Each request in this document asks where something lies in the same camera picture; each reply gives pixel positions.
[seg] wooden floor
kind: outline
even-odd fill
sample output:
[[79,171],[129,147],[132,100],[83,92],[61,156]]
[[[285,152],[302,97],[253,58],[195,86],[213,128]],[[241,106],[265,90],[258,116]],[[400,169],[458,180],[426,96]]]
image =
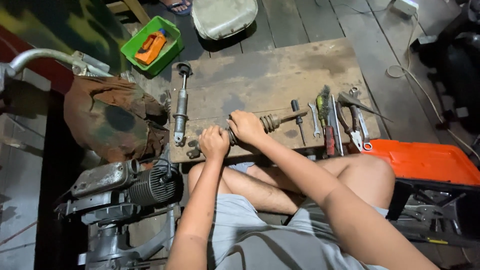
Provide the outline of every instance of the wooden floor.
[[[243,33],[221,43],[200,41],[192,18],[174,16],[159,3],[145,4],[150,17],[160,15],[175,23],[185,49],[178,60],[196,60],[248,53],[314,41],[347,37],[353,44],[369,94],[381,114],[393,120],[377,118],[383,138],[403,142],[442,143],[459,146],[445,131],[436,130],[438,118],[425,94],[410,77],[391,78],[385,74],[391,65],[407,66],[407,46],[416,20],[404,18],[387,5],[388,0],[257,0],[255,23]],[[413,39],[438,34],[460,8],[453,0],[416,0],[419,23]],[[431,72],[412,55],[410,70],[439,107],[435,88],[427,79]],[[169,89],[170,69],[159,76],[163,89]],[[452,130],[468,144],[473,136],[460,126]],[[443,266],[465,262],[461,251],[452,247],[418,245],[432,261]]]

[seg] green plastic box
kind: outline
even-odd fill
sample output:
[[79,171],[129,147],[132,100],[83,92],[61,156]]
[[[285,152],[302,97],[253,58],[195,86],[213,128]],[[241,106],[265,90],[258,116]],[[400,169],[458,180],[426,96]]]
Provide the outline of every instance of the green plastic box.
[[[157,58],[150,65],[143,65],[135,60],[135,53],[140,49],[148,35],[163,28],[166,32],[167,42],[163,46]],[[156,76],[162,71],[183,49],[183,42],[180,37],[180,30],[168,20],[160,16],[155,16],[147,25],[133,36],[120,51],[132,64],[141,70]]]

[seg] hand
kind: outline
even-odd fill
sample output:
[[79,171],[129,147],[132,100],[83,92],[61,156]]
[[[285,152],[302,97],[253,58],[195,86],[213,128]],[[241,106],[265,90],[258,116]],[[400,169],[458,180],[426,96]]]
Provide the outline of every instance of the hand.
[[228,132],[217,125],[204,129],[198,142],[206,160],[223,160],[230,147]]
[[251,112],[236,110],[230,114],[231,120],[227,120],[233,134],[247,144],[254,145],[265,138],[264,125],[260,119]]

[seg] foot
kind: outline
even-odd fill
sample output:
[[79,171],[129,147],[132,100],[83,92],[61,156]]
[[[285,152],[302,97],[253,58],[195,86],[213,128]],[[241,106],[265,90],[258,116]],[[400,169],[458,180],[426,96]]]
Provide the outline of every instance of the foot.
[[[164,3],[166,6],[169,6],[171,4],[175,4],[175,3],[180,3],[181,0],[160,0],[162,3]],[[181,5],[181,6],[178,6],[178,7],[174,7],[172,8],[172,11],[175,11],[175,12],[180,12],[180,11],[183,11],[185,9],[187,9],[188,6],[190,6],[190,2],[189,1],[185,1],[185,5]]]

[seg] pliers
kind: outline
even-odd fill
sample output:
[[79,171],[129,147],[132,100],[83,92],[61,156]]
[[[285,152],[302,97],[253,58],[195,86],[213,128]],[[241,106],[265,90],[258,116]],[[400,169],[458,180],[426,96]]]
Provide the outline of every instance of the pliers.
[[347,124],[347,120],[345,119],[345,115],[342,111],[342,104],[340,102],[336,103],[336,111],[338,120],[340,124],[342,124],[343,128],[345,129],[345,133],[348,134],[350,137],[350,141],[355,145],[359,152],[362,151],[362,140],[360,135],[360,127],[359,127],[359,112],[355,105],[349,107],[350,112],[352,114],[352,126],[350,127]]

